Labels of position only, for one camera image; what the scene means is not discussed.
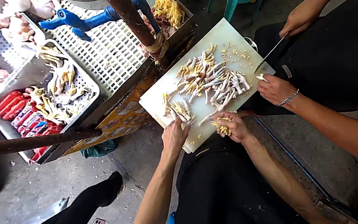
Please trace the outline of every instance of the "red sausage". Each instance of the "red sausage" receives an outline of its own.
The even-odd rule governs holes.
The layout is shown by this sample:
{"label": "red sausage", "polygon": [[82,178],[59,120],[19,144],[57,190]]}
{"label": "red sausage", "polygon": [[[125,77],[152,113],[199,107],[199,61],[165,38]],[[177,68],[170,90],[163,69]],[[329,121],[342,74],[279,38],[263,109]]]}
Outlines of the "red sausage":
{"label": "red sausage", "polygon": [[11,109],[13,106],[15,106],[16,104],[18,104],[20,101],[26,99],[26,97],[24,96],[17,96],[15,97],[11,102],[9,102],[1,111],[0,111],[0,117],[5,116]]}
{"label": "red sausage", "polygon": [[13,91],[10,94],[8,94],[1,102],[0,102],[0,110],[2,110],[4,107],[6,107],[13,99],[15,99],[17,96],[21,96],[22,93],[19,91]]}
{"label": "red sausage", "polygon": [[3,120],[13,120],[22,109],[26,106],[29,100],[22,100],[18,104],[14,105],[12,109],[2,117]]}

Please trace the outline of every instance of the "metal bracelet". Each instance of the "metal bracelet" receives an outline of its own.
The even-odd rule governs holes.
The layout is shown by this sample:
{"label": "metal bracelet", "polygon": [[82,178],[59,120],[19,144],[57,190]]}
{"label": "metal bracelet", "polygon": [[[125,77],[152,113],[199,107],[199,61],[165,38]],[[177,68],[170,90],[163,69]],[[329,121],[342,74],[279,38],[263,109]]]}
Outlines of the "metal bracelet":
{"label": "metal bracelet", "polygon": [[292,100],[292,98],[294,98],[297,94],[299,93],[299,89],[297,89],[294,94],[292,94],[290,97],[288,97],[287,99],[285,99],[283,102],[281,102],[280,104],[277,104],[276,106],[282,106],[286,103],[288,103],[290,100]]}

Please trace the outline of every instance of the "plastic crate grid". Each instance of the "plastic crate grid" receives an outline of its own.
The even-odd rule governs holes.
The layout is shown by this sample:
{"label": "plastic crate grid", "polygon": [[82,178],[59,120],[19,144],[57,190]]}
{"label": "plastic crate grid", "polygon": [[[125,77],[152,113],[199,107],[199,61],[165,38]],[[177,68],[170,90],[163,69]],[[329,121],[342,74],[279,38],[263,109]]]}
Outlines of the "plastic crate grid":
{"label": "plastic crate grid", "polygon": [[[86,10],[65,0],[61,5],[81,19],[102,12]],[[146,60],[138,47],[140,41],[122,20],[105,23],[87,32],[92,42],[81,40],[72,32],[71,27],[66,25],[44,31],[84,68],[92,72],[95,79],[105,87],[108,97],[111,97]]]}

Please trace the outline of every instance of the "knife blade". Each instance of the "knife blade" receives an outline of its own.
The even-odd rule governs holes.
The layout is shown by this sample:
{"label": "knife blade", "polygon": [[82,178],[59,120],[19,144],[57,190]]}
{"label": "knife blade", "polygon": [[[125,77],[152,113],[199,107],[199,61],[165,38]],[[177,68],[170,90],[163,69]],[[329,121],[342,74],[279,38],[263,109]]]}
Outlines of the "knife blade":
{"label": "knife blade", "polygon": [[288,33],[286,33],[286,35],[284,35],[284,37],[281,38],[281,40],[276,44],[276,46],[266,55],[266,57],[258,64],[258,66],[256,67],[254,74],[256,73],[256,71],[262,66],[262,64],[265,62],[266,58],[269,56],[269,54],[276,49],[276,47],[281,43],[281,41],[288,35]]}

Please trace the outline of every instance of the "black pants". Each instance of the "black pants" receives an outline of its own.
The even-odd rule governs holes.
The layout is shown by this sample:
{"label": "black pants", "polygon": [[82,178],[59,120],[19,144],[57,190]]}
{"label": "black pants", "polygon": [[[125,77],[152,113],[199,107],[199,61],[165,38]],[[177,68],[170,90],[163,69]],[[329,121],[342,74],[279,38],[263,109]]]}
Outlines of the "black pants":
{"label": "black pants", "polygon": [[107,180],[82,191],[69,207],[43,224],[87,224],[98,207],[108,206],[117,198],[121,186],[122,176],[116,171]]}
{"label": "black pants", "polygon": [[185,153],[176,189],[177,224],[307,223],[259,174],[244,147],[218,134]]}

